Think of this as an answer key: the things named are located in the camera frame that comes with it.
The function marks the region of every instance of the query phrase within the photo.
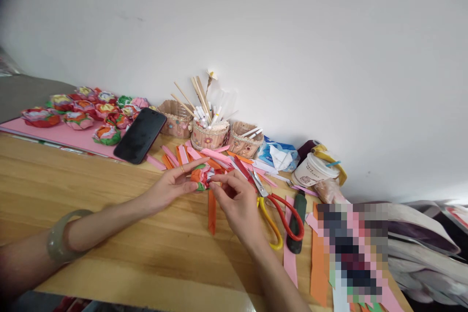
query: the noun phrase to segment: pen holder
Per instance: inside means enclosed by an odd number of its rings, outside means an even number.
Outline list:
[[[167,117],[161,133],[177,138],[187,139],[193,128],[193,117],[175,100],[166,100],[156,110]]]
[[[252,139],[241,136],[252,130],[256,126],[240,121],[234,122],[229,136],[229,151],[245,158],[253,158],[255,152],[263,144],[263,133],[254,136]]]
[[[192,146],[199,151],[202,149],[219,149],[226,142],[228,131],[228,123],[220,130],[203,129],[195,123],[194,132],[192,133]]]

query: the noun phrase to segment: phone screen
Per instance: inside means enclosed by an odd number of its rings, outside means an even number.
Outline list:
[[[164,123],[166,116],[145,107],[114,149],[114,155],[133,164],[141,163]]]

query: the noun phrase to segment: hand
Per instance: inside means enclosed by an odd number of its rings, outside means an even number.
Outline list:
[[[190,175],[193,168],[207,162],[209,159],[209,157],[205,157],[184,164],[182,165],[183,170],[179,166],[165,171],[162,177],[151,188],[140,195],[140,198],[145,200],[145,205],[148,206],[150,215],[164,210],[177,197],[194,192],[198,188],[198,184],[190,181],[190,178],[187,178],[187,176]]]
[[[239,171],[212,176],[210,187],[226,214],[229,226],[247,249],[266,241],[258,216],[255,189]]]

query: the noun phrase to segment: bracelet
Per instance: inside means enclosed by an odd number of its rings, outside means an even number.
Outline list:
[[[63,245],[63,232],[65,231],[65,226],[72,217],[85,217],[92,213],[94,212],[90,210],[76,210],[66,214],[58,220],[58,222],[51,228],[47,238],[47,252],[51,259],[58,263],[68,263],[86,255],[88,251],[90,251],[89,249],[86,251],[75,252],[65,248]]]

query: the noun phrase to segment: white paper cup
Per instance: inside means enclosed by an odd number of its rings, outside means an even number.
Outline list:
[[[292,173],[292,182],[295,185],[309,187],[322,180],[338,177],[340,171],[334,167],[327,167],[327,164],[328,162],[309,153]]]

